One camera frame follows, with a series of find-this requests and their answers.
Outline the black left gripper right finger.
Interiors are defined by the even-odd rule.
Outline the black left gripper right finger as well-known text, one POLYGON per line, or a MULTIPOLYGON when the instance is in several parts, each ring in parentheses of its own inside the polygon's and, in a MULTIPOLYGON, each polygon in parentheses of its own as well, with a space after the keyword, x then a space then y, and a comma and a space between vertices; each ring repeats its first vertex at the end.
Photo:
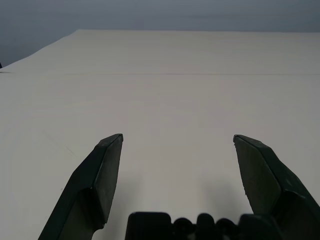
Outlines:
POLYGON ((253 213, 271 216, 286 240, 318 240, 320 206, 301 180, 261 141, 235 135, 233 143, 253 213))

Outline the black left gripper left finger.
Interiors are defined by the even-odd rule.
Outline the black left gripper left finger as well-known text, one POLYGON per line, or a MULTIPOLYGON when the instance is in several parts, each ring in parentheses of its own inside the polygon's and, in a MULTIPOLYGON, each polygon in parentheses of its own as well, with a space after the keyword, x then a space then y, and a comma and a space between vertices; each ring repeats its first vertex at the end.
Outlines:
POLYGON ((104 138, 70 176, 40 236, 41 240, 90 240, 108 222, 123 135, 104 138))

